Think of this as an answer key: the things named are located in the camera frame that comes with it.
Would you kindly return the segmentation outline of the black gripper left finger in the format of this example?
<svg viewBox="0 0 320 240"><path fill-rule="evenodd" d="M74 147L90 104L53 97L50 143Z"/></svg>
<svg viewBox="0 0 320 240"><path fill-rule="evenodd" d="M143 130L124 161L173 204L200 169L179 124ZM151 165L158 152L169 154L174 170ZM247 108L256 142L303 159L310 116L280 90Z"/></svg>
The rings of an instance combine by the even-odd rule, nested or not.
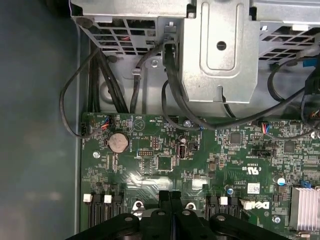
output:
<svg viewBox="0 0 320 240"><path fill-rule="evenodd" d="M172 206L169 191L159 193L159 208L150 216L139 218L122 213L96 226L69 237L70 240L170 240Z"/></svg>

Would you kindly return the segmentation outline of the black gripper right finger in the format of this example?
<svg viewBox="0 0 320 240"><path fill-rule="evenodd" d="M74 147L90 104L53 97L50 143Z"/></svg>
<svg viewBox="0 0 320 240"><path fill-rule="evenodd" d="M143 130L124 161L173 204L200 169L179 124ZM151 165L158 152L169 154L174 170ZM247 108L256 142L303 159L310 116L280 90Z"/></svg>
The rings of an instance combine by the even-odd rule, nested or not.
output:
<svg viewBox="0 0 320 240"><path fill-rule="evenodd" d="M171 193L171 212L177 240L285 240L286 237L226 213L209 220L183 207L181 193Z"/></svg>

